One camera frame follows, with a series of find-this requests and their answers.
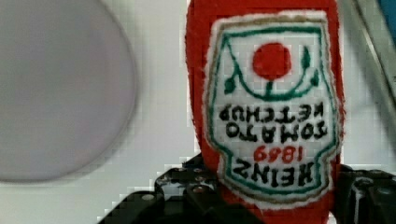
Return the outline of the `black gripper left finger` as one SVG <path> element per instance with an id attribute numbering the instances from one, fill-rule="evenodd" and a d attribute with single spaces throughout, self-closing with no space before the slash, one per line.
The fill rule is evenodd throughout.
<path id="1" fill-rule="evenodd" d="M 128 195 L 99 224 L 263 224 L 240 203 L 226 203 L 197 155 L 159 176 L 154 190 Z"/>

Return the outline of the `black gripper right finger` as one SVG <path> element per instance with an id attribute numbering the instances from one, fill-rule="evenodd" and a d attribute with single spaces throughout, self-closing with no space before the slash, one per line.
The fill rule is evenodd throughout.
<path id="1" fill-rule="evenodd" d="M 396 224 L 395 175 L 338 165 L 335 205 L 337 224 Z"/>

